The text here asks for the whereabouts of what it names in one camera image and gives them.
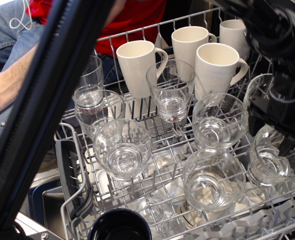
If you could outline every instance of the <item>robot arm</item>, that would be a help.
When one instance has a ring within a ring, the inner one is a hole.
[[[269,98],[251,96],[249,132],[268,123],[284,134],[280,155],[295,147],[295,13],[267,0],[215,0],[225,12],[242,19],[248,44],[272,60]]]

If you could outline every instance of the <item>person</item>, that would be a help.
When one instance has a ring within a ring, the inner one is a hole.
[[[29,69],[54,0],[14,0],[0,6],[0,137],[16,97]],[[116,0],[106,19],[101,38],[156,24],[162,20],[167,0]],[[145,39],[155,42],[156,28],[144,32]],[[142,33],[131,34],[129,40],[143,39]],[[125,36],[113,38],[114,51],[127,41]],[[104,84],[116,80],[113,49],[109,40],[95,46],[102,60]]]

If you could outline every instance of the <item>white ceramic mug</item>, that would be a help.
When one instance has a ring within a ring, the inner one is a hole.
[[[217,42],[217,37],[201,26],[185,26],[175,30],[171,35],[175,59],[194,67],[197,49],[208,43],[209,37],[212,43]]]
[[[238,65],[239,72],[234,76]],[[248,72],[248,64],[231,46],[206,43],[198,47],[195,59],[195,97],[201,99],[209,93],[225,93]]]
[[[246,30],[240,19],[226,20],[219,25],[219,42],[237,50],[239,57],[244,60],[247,60],[250,54],[250,46],[244,34]]]
[[[140,99],[150,96],[146,74],[148,69],[156,64],[155,53],[162,53],[163,60],[168,60],[168,54],[164,50],[155,47],[152,42],[146,40],[130,41],[116,50],[126,86],[134,98]],[[155,70],[157,77],[160,76],[165,65]]]

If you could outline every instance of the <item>navy mug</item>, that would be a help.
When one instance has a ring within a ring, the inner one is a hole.
[[[103,213],[92,225],[88,240],[152,240],[149,225],[135,211],[116,208]]]

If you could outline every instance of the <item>clear glass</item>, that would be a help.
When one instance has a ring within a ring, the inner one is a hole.
[[[72,99],[75,104],[91,101],[91,98],[94,98],[94,96],[91,96],[92,92],[95,90],[102,90],[103,86],[104,74],[101,59],[91,55],[79,79]]]
[[[162,222],[166,219],[166,215],[165,208],[163,204],[160,203],[159,199],[155,197],[142,199],[137,204],[136,212],[140,214],[149,225],[153,240],[162,240],[163,237],[166,237],[169,231],[169,222]]]
[[[246,108],[250,105],[250,97],[253,95],[262,98],[269,97],[268,93],[272,85],[272,79],[272,73],[265,73],[256,76],[249,82],[243,99],[243,103]]]
[[[202,149],[183,168],[184,193],[196,210],[219,212],[242,196],[246,176],[239,160],[225,150]]]
[[[94,90],[86,101],[78,101],[74,114],[83,132],[94,140],[101,126],[114,119],[125,118],[125,102],[114,91]]]
[[[157,76],[157,69],[166,62],[164,70]],[[160,117],[166,122],[178,122],[186,118],[193,94],[194,68],[181,60],[166,60],[151,66],[146,73],[150,95]]]
[[[148,130],[130,119],[106,123],[93,141],[95,158],[100,166],[120,181],[130,181],[148,165],[152,139]]]
[[[270,125],[256,134],[250,149],[248,176],[257,186],[274,186],[295,180],[295,148],[279,156],[284,135]]]
[[[228,93],[210,93],[194,106],[192,129],[198,149],[226,149],[248,131],[248,111]]]

